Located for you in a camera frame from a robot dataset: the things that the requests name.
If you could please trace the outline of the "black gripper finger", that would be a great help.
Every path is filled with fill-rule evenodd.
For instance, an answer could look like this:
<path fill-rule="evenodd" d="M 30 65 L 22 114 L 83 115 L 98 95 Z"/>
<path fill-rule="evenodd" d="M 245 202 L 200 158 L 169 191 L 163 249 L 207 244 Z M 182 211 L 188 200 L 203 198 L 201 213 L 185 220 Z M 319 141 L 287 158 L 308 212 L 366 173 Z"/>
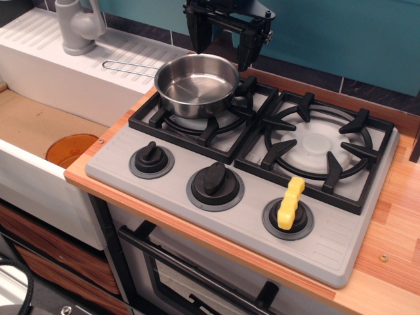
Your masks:
<path fill-rule="evenodd" d="M 246 28 L 240 33 L 237 53 L 239 72 L 246 71 L 257 60 L 264 40 L 264 30 L 262 28 Z"/>
<path fill-rule="evenodd" d="M 214 13 L 214 10 L 187 8 L 185 13 L 192 48 L 197 54 L 201 54 L 212 42 L 213 24 L 209 20 L 209 15 Z"/>

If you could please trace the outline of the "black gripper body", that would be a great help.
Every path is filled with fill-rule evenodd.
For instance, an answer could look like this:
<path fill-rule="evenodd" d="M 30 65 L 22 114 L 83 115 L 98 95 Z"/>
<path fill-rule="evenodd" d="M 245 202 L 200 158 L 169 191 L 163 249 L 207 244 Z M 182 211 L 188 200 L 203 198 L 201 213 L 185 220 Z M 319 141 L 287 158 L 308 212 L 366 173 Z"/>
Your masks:
<path fill-rule="evenodd" d="M 235 18 L 234 15 L 246 16 L 257 24 L 262 24 L 260 28 L 264 30 L 264 42 L 272 39 L 271 21 L 275 18 L 275 13 L 259 1 L 187 1 L 184 4 L 184 14 L 187 8 L 196 11 L 213 9 L 214 13 L 209 15 L 212 24 L 224 24 L 219 27 L 236 33 L 250 25 L 250 22 Z"/>

